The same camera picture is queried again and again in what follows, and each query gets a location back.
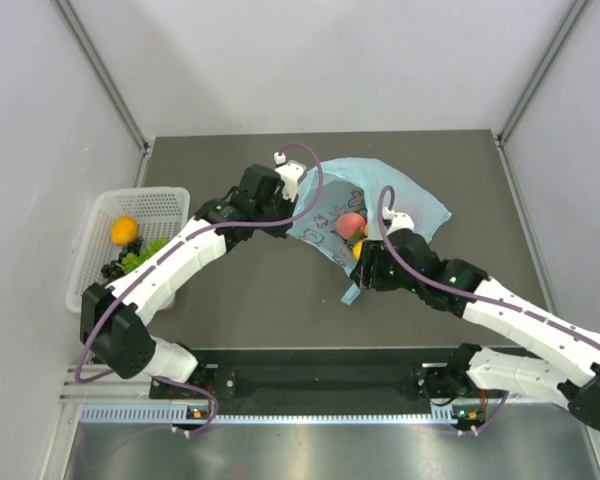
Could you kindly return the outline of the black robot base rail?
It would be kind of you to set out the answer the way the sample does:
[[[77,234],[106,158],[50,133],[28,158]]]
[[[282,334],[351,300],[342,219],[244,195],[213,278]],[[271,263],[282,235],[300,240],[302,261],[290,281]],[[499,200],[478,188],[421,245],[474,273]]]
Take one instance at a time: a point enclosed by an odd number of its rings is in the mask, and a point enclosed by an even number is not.
[[[449,399],[480,400],[443,377],[450,348],[206,349],[194,385],[220,414],[424,413]]]

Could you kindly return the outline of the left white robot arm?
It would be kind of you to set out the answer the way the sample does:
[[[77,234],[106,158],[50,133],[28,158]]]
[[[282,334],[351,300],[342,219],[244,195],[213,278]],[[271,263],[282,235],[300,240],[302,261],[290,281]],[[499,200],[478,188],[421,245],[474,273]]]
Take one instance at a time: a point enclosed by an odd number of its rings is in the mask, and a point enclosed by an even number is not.
[[[288,161],[248,167],[238,186],[204,203],[165,246],[129,273],[82,295],[84,347],[122,379],[141,373],[165,377],[185,396],[206,387],[207,374],[193,353],[152,336],[155,314],[194,275],[257,231],[283,238],[295,221],[305,166]]]

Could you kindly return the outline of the pink fake peach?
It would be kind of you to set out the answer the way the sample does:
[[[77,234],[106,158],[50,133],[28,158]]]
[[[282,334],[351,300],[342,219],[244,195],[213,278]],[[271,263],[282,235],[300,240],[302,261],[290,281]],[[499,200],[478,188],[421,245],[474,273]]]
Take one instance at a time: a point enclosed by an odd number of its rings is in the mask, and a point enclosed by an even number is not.
[[[358,212],[348,212],[336,219],[335,231],[346,241],[357,241],[367,236],[367,221]]]

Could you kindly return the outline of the light blue plastic bag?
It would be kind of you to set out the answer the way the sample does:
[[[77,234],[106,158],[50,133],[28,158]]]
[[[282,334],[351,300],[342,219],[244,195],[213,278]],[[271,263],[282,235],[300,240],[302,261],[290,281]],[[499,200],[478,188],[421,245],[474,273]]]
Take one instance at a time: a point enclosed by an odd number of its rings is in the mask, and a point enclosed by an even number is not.
[[[435,196],[401,171],[372,158],[339,158],[322,164],[323,189],[317,193],[318,173],[310,169],[298,190],[295,211],[304,210],[312,200],[317,203],[295,221],[288,234],[320,251],[349,275],[356,266],[351,249],[336,233],[336,220],[349,212],[359,212],[369,224],[372,240],[379,240],[378,200],[383,187],[395,191],[393,209],[408,214],[414,231],[430,241],[451,218],[451,212]]]

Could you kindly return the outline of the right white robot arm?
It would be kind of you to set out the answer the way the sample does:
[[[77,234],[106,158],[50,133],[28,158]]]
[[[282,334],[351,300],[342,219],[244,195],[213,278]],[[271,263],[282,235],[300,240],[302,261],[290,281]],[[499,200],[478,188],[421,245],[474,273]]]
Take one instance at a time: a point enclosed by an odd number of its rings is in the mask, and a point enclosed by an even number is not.
[[[354,248],[351,277],[376,291],[408,290],[434,310],[496,332],[528,351],[499,353],[463,344],[449,358],[446,380],[456,394],[501,390],[551,402],[600,432],[600,334],[580,328],[517,296],[484,270],[441,259],[421,235],[392,232],[387,241]]]

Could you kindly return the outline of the yellow fake mango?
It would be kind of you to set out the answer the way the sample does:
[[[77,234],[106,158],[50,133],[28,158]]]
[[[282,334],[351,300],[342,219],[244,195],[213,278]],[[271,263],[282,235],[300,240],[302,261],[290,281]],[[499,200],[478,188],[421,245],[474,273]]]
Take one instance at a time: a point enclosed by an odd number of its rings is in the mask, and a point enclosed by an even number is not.
[[[359,240],[352,248],[352,254],[356,260],[359,260],[361,257],[364,243],[365,243],[364,240]]]

